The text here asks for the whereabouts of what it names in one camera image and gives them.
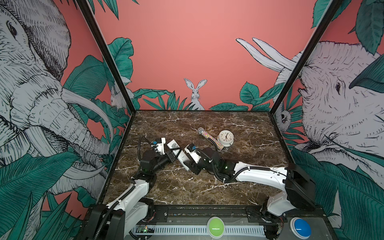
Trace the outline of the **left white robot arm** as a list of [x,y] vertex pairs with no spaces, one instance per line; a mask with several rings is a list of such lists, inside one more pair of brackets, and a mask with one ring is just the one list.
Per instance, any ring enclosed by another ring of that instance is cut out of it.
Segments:
[[137,152],[139,168],[132,185],[108,204],[92,205],[81,226],[78,240],[123,240],[141,220],[155,216],[154,203],[146,195],[154,187],[157,171],[173,163],[182,153],[180,147],[167,147],[165,138],[149,141],[141,136]]

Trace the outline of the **white remote control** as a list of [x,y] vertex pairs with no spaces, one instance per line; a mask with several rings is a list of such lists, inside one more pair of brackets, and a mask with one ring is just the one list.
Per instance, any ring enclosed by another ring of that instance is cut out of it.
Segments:
[[175,140],[172,140],[167,144],[167,146],[173,152],[175,158],[181,163],[183,168],[186,171],[190,171],[190,168],[185,164],[186,161],[189,161],[190,159],[178,143]]

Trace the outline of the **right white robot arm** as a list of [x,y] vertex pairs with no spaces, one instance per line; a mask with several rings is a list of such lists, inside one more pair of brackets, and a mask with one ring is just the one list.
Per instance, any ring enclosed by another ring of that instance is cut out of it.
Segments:
[[199,149],[189,144],[183,150],[180,162],[185,168],[198,175],[207,170],[225,185],[232,182],[250,182],[270,186],[280,193],[269,197],[261,210],[262,214],[281,216],[287,211],[299,209],[315,210],[315,181],[298,165],[270,168],[255,166],[240,161],[223,159],[212,148]]

